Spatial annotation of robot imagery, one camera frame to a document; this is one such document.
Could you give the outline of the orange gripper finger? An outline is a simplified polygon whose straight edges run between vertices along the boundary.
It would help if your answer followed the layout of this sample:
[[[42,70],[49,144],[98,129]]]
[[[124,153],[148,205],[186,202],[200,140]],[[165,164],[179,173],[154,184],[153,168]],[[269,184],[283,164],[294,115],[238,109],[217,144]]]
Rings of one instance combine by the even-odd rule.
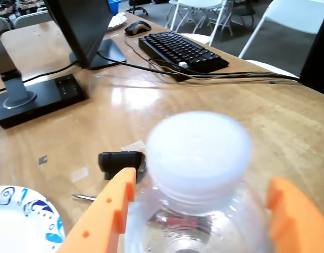
[[[324,252],[324,216],[293,183],[272,178],[266,205],[275,252]]]
[[[117,252],[129,203],[135,199],[135,185],[135,168],[117,173],[71,229],[58,252]]]

